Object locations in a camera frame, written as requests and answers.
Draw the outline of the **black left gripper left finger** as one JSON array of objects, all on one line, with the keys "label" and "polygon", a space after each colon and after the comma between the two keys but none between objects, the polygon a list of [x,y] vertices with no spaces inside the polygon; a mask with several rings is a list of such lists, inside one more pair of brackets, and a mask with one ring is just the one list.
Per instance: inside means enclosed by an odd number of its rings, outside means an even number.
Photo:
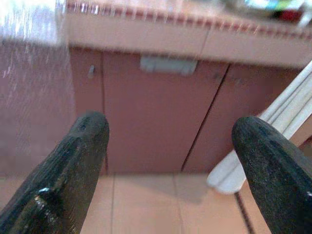
[{"label": "black left gripper left finger", "polygon": [[55,149],[24,180],[0,213],[3,234],[78,234],[109,142],[103,113],[79,116]]}]

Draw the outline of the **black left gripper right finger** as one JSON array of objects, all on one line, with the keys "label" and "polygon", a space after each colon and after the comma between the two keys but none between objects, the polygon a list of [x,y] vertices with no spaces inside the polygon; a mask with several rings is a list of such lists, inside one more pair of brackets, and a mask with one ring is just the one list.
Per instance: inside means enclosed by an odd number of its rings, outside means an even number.
[{"label": "black left gripper right finger", "polygon": [[273,234],[312,232],[312,160],[258,117],[239,118],[232,142]]}]

